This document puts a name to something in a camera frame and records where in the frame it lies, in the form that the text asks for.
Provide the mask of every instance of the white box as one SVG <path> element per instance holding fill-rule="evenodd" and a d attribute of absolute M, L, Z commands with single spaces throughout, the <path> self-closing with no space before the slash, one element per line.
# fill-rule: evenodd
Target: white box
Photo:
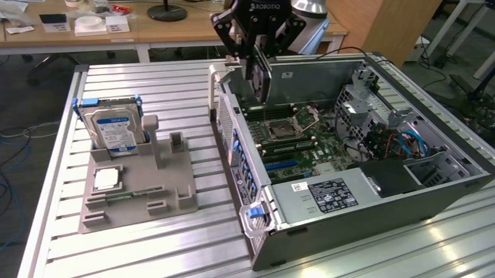
<path fill-rule="evenodd" d="M 105 18 L 105 25 L 108 33 L 129 32 L 129 24 L 126 16 L 108 16 Z"/>
<path fill-rule="evenodd" d="M 417 39 L 417 41 L 416 41 L 416 45 L 414 45 L 414 47 L 412 49 L 412 52 L 410 52 L 409 56 L 405 59 L 405 62 L 417 61 L 420 55 L 424 52 L 424 50 L 428 48 L 428 45 L 429 45 L 429 41 L 420 36 L 418 39 Z"/>

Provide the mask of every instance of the power supply label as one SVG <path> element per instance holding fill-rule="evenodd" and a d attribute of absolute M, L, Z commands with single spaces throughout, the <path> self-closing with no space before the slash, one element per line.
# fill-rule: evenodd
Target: power supply label
<path fill-rule="evenodd" d="M 310 195 L 322 213 L 357 205 L 356 198 L 341 178 L 308 185 Z"/>

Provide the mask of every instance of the robotiq logo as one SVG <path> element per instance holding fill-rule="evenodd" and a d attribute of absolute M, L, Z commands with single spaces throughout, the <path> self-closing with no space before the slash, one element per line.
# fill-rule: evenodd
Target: robotiq logo
<path fill-rule="evenodd" d="M 250 9 L 252 10 L 254 10 L 254 9 L 276 9 L 276 10 L 278 10 L 280 5 L 278 4 L 254 4 L 254 3 L 250 3 Z"/>

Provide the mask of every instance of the hard drive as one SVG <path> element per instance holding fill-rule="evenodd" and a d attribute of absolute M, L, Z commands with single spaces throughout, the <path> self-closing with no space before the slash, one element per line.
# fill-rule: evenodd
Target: hard drive
<path fill-rule="evenodd" d="M 146 142 L 138 96 L 116 100 L 86 98 L 80 105 L 74 98 L 72 108 L 84 122 L 93 148 L 106 148 L 112 157 L 130 155 L 136 145 Z"/>

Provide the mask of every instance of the side panel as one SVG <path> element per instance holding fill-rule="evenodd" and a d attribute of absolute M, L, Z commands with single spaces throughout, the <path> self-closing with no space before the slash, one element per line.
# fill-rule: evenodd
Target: side panel
<path fill-rule="evenodd" d="M 481 184 L 485 185 L 488 180 L 485 178 Z M 470 187 L 457 184 L 278 232 L 266 237 L 254 255 L 253 271 L 417 223 L 433 217 L 470 191 Z"/>

